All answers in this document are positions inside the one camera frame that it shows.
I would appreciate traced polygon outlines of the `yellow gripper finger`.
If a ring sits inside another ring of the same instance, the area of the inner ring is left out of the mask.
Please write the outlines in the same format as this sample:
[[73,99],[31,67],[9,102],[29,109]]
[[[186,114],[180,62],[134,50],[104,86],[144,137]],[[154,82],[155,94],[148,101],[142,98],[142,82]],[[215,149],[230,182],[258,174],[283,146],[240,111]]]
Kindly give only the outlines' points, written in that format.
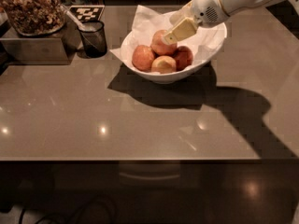
[[172,28],[168,29],[163,35],[163,42],[172,45],[185,40],[197,33],[198,25],[190,17],[179,20]]
[[193,14],[191,11],[192,1],[184,5],[181,9],[171,15],[169,21],[172,25],[177,25],[181,21],[187,21],[193,23]]

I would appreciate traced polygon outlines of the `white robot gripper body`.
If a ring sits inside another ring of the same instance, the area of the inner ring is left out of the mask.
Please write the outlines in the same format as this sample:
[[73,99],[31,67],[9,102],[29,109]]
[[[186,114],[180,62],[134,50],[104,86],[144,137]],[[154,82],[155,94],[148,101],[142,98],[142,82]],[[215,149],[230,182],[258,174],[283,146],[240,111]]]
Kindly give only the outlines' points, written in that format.
[[205,28],[215,27],[229,19],[221,0],[192,0],[191,12],[196,23]]

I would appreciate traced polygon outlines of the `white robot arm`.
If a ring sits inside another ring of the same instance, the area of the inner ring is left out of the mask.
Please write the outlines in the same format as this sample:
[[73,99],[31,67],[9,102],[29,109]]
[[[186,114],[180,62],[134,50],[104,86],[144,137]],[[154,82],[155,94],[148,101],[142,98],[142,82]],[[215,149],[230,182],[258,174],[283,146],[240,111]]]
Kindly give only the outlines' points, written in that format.
[[[284,0],[191,0],[169,19],[172,27],[164,34],[167,45],[185,40],[199,27],[211,28],[248,8],[267,7]],[[299,14],[299,0],[287,0]]]

